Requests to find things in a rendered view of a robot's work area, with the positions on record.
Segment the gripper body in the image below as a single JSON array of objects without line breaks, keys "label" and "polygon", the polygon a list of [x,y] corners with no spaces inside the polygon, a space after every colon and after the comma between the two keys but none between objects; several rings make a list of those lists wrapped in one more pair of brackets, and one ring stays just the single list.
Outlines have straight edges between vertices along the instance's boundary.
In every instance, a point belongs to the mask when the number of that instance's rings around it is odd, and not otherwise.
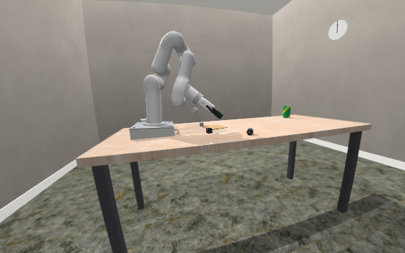
[{"label": "gripper body", "polygon": [[[213,107],[215,107],[214,105],[212,106],[212,104],[207,101],[205,98],[203,98],[203,95],[200,97],[200,99],[198,100],[197,104],[199,104],[202,108],[204,108],[206,111],[210,112],[210,110],[208,110],[208,108],[206,107],[207,105],[213,109]],[[197,105],[196,104],[196,105]]]}]

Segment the tan square mat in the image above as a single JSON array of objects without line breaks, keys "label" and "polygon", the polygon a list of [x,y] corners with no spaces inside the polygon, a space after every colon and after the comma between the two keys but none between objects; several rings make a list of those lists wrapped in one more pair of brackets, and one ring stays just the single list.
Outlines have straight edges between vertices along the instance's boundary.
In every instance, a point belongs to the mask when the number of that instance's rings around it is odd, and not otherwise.
[{"label": "tan square mat", "polygon": [[[203,126],[202,126],[203,127]],[[204,126],[203,128],[212,128],[213,130],[214,129],[224,129],[224,128],[227,128],[226,126],[221,126],[221,125],[211,125],[211,126]]]}]

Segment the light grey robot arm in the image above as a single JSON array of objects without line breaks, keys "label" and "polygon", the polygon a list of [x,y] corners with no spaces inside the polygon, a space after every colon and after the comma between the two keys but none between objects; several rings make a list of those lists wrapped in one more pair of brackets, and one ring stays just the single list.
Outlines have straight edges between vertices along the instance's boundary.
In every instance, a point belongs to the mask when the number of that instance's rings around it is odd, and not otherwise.
[{"label": "light grey robot arm", "polygon": [[188,84],[191,80],[192,68],[196,62],[195,57],[186,45],[182,35],[176,31],[171,31],[163,36],[152,63],[152,70],[157,73],[146,76],[144,80],[147,118],[142,119],[142,121],[145,121],[146,126],[165,124],[162,122],[160,90],[165,88],[170,75],[170,65],[168,62],[173,49],[180,57],[180,64],[172,90],[172,104],[174,106],[184,106],[189,99],[195,104],[192,112],[196,113],[196,110],[198,110],[196,104],[202,94]]}]

